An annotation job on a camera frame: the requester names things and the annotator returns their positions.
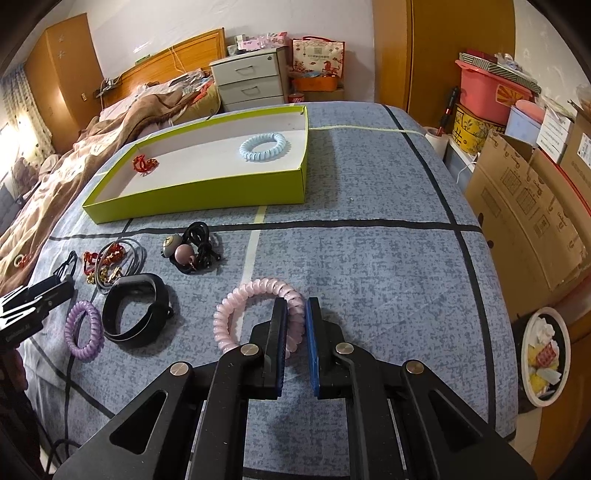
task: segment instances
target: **red bead bracelet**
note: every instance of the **red bead bracelet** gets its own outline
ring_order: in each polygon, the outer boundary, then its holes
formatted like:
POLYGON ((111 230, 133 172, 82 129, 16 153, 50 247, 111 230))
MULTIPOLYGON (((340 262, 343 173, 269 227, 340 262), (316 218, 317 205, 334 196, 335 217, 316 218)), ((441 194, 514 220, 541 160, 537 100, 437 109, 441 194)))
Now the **red bead bracelet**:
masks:
POLYGON ((134 158, 134 170, 142 175, 151 173, 158 166, 158 160, 150 158, 146 160, 145 155, 138 155, 134 158))

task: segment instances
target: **bedside table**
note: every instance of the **bedside table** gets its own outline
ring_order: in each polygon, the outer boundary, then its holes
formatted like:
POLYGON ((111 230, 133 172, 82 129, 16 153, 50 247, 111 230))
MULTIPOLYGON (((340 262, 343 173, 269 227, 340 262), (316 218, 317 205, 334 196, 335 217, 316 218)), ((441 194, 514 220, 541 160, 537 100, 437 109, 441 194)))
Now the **bedside table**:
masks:
POLYGON ((264 48, 209 65, 226 112, 287 103, 287 47, 264 48))

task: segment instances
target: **white box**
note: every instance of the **white box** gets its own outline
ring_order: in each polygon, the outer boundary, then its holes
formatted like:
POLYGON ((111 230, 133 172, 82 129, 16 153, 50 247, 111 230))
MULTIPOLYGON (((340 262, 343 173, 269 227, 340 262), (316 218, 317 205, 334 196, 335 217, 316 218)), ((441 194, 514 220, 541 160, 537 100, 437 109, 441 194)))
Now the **white box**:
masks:
POLYGON ((570 118, 546 108, 536 143, 555 163, 559 163, 562 158, 572 126, 570 118))

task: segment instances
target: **wooden headboard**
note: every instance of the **wooden headboard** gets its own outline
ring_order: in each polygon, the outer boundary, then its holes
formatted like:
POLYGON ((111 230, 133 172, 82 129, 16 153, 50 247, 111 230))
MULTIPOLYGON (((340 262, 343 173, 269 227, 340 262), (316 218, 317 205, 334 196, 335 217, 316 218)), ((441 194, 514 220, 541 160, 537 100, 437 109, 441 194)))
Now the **wooden headboard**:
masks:
POLYGON ((105 106, 127 97, 138 85, 148 82, 167 82, 196 69, 209 70, 209 63, 226 56, 223 28, 211 30, 197 37, 177 43, 121 75, 121 84, 105 95, 105 106))

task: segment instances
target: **blue gripper pad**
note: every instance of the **blue gripper pad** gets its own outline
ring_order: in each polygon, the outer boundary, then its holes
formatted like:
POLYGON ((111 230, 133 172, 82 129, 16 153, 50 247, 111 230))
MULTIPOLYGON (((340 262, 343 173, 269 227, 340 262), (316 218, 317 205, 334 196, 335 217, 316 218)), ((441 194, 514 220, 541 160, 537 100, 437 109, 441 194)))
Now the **blue gripper pad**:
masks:
POLYGON ((318 370, 318 348, 316 345, 316 333, 314 331, 314 322, 312 319, 312 309, 310 299, 306 301, 306 334, 308 343, 308 366, 310 367, 310 384, 314 391, 314 396, 320 395, 320 375, 318 370))

